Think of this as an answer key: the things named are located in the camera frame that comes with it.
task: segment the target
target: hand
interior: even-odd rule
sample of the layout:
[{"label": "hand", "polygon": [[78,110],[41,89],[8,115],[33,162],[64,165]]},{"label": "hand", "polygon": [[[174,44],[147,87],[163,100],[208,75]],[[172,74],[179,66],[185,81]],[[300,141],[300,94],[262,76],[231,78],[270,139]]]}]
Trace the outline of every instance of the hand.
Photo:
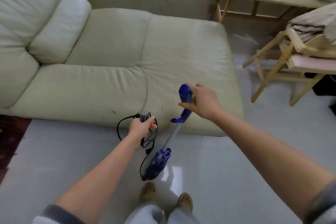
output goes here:
[{"label": "hand", "polygon": [[154,116],[145,122],[141,122],[139,118],[133,119],[129,125],[128,135],[137,140],[141,140],[148,133],[148,129],[152,131],[157,128],[154,124]]},{"label": "hand", "polygon": [[222,109],[218,102],[216,93],[213,90],[205,88],[199,83],[196,84],[196,87],[189,84],[187,85],[190,87],[194,95],[194,102],[180,102],[178,105],[191,110],[204,119],[213,121],[216,114]]}]

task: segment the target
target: foot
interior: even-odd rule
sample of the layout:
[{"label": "foot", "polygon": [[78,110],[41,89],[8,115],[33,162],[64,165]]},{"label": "foot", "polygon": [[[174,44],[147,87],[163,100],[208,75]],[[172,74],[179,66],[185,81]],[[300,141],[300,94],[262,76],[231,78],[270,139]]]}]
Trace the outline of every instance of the foot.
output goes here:
[{"label": "foot", "polygon": [[183,207],[192,212],[194,208],[194,203],[191,196],[188,193],[182,193],[177,200],[176,207]]},{"label": "foot", "polygon": [[154,183],[148,182],[142,188],[140,192],[140,203],[155,200],[155,186]]}]

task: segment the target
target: sofa backrest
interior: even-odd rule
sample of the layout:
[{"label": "sofa backrest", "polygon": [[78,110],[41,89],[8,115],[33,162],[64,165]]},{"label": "sofa backrest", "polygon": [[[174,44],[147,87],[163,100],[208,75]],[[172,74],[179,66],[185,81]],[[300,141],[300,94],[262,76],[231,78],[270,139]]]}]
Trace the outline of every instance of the sofa backrest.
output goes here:
[{"label": "sofa backrest", "polygon": [[65,62],[90,11],[87,0],[0,0],[0,108],[17,101],[40,64]]}]

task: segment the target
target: white leather sofa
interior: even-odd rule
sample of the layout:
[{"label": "white leather sofa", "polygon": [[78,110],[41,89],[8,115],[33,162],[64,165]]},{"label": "white leather sofa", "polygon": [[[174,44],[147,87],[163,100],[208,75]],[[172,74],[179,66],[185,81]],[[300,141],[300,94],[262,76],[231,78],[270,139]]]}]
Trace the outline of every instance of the white leather sofa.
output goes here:
[{"label": "white leather sofa", "polygon": [[[243,118],[219,23],[91,10],[86,0],[0,0],[0,114],[116,126],[150,111],[162,130],[183,110],[185,82],[213,89]],[[224,135],[195,114],[183,132]]]}]

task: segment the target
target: forearm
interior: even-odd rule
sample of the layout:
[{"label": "forearm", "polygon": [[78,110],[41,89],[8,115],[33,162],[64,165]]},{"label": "forearm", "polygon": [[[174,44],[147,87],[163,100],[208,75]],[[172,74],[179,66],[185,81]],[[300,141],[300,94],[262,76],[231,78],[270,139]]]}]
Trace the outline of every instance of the forearm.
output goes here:
[{"label": "forearm", "polygon": [[275,193],[301,219],[335,176],[287,144],[250,124],[218,112],[213,122],[242,150]]},{"label": "forearm", "polygon": [[137,146],[137,140],[127,136],[98,166],[55,204],[86,224],[97,223]]}]

